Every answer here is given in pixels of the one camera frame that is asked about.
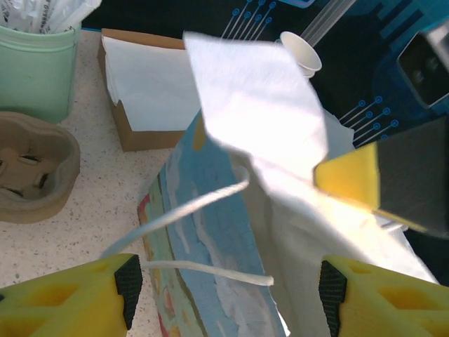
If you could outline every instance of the white countertop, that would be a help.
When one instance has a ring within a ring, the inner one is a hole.
[[[123,153],[97,62],[100,33],[82,31],[74,110],[62,122],[81,147],[81,174],[64,209],[33,225],[0,222],[0,287],[97,259],[138,226],[136,208],[169,150]],[[145,258],[142,240],[126,252]],[[160,336],[149,275],[128,336]]]

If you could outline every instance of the green cup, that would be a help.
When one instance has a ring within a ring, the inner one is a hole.
[[[0,26],[0,111],[59,123],[74,103],[76,49],[81,26],[58,34],[30,34]]]

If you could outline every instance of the brown cardboard box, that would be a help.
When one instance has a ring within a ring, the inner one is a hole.
[[[103,29],[102,35],[113,39],[132,42],[134,44],[144,44],[146,46],[156,46],[169,49],[184,49],[184,43],[182,40],[172,39],[170,37],[160,37],[158,35],[136,32],[125,32],[115,29]],[[98,62],[100,64],[100,70],[107,88],[105,56],[106,52],[101,41],[98,49]],[[175,147],[184,134],[184,131],[133,131],[131,130],[123,104],[119,101],[117,106],[114,105],[110,97],[109,103],[111,105],[112,116],[114,116],[117,131],[119,132],[121,148],[124,152]]]

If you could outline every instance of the white rope handle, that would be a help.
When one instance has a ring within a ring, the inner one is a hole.
[[[121,253],[125,248],[130,246],[135,240],[163,228],[171,223],[192,214],[204,206],[212,204],[220,199],[230,197],[233,194],[243,191],[249,185],[249,173],[246,168],[238,166],[235,168],[236,172],[241,176],[241,181],[237,184],[230,185],[224,188],[220,188],[216,191],[209,192],[205,195],[197,197],[186,204],[179,206],[169,212],[163,214],[156,220],[145,223],[144,225],[132,230],[127,235],[119,239],[117,242],[109,246],[106,251],[100,256],[100,258],[106,258],[115,254]],[[191,261],[147,261],[142,263],[142,268],[183,268],[190,270],[198,270],[200,272],[207,272],[214,275],[235,279],[237,281],[257,284],[260,286],[271,286],[274,283],[273,277],[263,275],[246,274],[237,272],[235,270],[226,270],[211,265],[203,265],[201,263],[194,263]]]

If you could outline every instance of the cardboard cup holder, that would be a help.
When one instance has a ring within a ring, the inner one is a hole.
[[[59,213],[79,165],[79,145],[68,131],[0,112],[0,221],[36,223]]]

